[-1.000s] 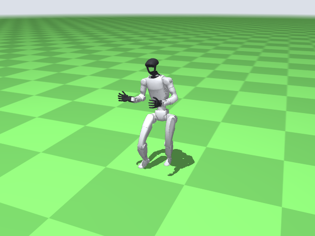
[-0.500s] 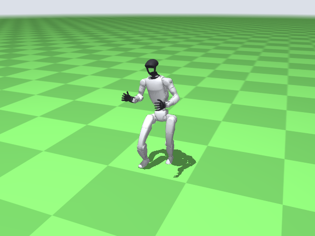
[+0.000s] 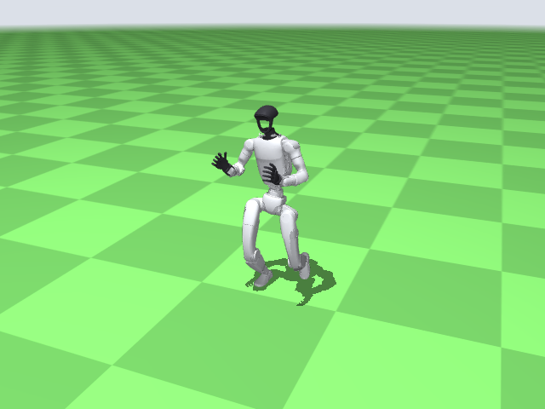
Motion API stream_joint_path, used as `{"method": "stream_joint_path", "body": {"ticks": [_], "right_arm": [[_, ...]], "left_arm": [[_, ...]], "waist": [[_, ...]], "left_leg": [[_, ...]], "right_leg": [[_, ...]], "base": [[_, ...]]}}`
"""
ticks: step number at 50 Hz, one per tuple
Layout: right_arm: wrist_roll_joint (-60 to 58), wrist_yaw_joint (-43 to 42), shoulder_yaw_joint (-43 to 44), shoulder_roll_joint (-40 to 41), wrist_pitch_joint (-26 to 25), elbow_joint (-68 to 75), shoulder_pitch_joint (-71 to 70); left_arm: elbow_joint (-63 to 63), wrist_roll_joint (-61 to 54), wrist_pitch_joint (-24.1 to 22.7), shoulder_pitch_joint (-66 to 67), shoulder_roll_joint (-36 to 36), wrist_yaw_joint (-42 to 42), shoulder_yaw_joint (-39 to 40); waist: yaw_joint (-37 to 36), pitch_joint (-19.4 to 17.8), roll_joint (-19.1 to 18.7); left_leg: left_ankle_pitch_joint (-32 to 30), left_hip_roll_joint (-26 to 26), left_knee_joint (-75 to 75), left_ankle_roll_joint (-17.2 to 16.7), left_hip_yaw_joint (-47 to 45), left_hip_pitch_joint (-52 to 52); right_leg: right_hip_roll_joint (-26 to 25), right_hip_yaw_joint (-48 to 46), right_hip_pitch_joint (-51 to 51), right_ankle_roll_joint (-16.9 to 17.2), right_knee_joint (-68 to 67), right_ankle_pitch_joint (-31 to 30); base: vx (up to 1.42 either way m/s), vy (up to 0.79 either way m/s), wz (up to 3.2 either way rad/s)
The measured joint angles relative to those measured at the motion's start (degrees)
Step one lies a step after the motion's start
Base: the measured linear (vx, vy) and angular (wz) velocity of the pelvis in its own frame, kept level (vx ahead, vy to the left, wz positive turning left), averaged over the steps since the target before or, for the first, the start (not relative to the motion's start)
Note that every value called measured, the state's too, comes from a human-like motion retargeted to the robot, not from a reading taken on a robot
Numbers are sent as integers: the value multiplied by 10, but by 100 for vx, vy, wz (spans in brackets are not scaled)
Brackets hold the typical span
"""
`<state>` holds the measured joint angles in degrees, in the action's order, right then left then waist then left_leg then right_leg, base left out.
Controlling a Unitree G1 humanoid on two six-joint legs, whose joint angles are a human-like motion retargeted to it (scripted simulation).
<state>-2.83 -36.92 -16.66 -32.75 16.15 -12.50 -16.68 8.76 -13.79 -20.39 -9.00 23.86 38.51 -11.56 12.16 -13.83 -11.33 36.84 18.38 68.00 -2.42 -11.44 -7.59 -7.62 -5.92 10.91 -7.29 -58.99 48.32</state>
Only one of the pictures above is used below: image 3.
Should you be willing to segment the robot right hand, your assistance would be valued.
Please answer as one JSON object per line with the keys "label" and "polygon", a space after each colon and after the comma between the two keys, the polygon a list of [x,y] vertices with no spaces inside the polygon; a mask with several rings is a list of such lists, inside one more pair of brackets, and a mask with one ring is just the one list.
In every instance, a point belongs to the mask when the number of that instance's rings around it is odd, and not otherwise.
{"label": "robot right hand", "polygon": [[[213,161],[216,162],[216,164],[214,164],[214,163],[211,163],[211,164],[214,165],[217,169],[220,169],[224,173],[227,174],[227,172],[231,169],[231,167],[233,167],[231,164],[228,163],[227,152],[224,152],[224,158],[221,156],[221,153],[218,153],[218,155],[219,155],[219,157],[215,156],[217,161],[215,159],[213,159]],[[229,176],[229,174],[227,174],[227,175]]]}

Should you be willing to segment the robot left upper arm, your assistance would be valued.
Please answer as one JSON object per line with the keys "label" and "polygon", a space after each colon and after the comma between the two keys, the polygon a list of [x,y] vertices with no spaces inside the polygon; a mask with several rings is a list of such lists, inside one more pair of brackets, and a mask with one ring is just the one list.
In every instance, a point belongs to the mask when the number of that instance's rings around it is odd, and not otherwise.
{"label": "robot left upper arm", "polygon": [[296,174],[306,171],[306,166],[301,156],[300,144],[297,141],[284,139],[282,140],[283,149],[286,153],[289,154],[292,164],[295,166],[297,172]]}

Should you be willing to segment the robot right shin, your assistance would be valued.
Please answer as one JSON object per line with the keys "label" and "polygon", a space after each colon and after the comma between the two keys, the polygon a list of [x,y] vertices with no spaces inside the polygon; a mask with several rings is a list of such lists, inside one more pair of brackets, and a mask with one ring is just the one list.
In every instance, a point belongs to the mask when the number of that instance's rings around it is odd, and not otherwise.
{"label": "robot right shin", "polygon": [[[246,258],[244,256],[244,259],[246,261]],[[270,271],[268,270],[266,264],[265,264],[265,261],[263,259],[263,256],[262,254],[260,254],[257,262],[245,262],[249,267],[251,267],[252,269],[254,269],[255,271],[259,272],[260,274],[270,274]]]}

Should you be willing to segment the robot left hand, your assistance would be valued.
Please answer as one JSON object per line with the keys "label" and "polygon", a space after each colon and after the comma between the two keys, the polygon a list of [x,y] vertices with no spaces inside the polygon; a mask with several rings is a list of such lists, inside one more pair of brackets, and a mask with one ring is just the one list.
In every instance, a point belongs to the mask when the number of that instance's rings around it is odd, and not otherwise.
{"label": "robot left hand", "polygon": [[276,167],[275,167],[274,164],[271,164],[271,163],[270,163],[270,166],[272,166],[272,168],[271,168],[271,167],[267,167],[267,166],[264,166],[264,168],[269,169],[269,170],[271,170],[272,172],[271,172],[271,171],[266,171],[266,170],[263,170],[263,171],[262,171],[262,172],[265,172],[265,173],[270,174],[270,176],[267,176],[267,175],[262,175],[262,176],[271,178],[271,180],[265,180],[265,179],[263,179],[263,181],[271,182],[271,183],[273,183],[273,184],[275,184],[275,185],[280,185],[279,183],[280,183],[281,180],[282,180],[281,175],[278,174],[277,169],[276,169]]}

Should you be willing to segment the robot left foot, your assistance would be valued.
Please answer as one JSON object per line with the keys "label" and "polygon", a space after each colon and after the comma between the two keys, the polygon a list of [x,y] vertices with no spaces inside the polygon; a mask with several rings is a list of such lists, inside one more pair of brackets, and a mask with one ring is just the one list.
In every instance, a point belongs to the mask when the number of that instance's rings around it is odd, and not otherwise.
{"label": "robot left foot", "polygon": [[306,266],[299,271],[299,275],[301,279],[308,279],[310,275],[309,255],[306,252],[302,252],[302,254],[307,256],[307,262]]}

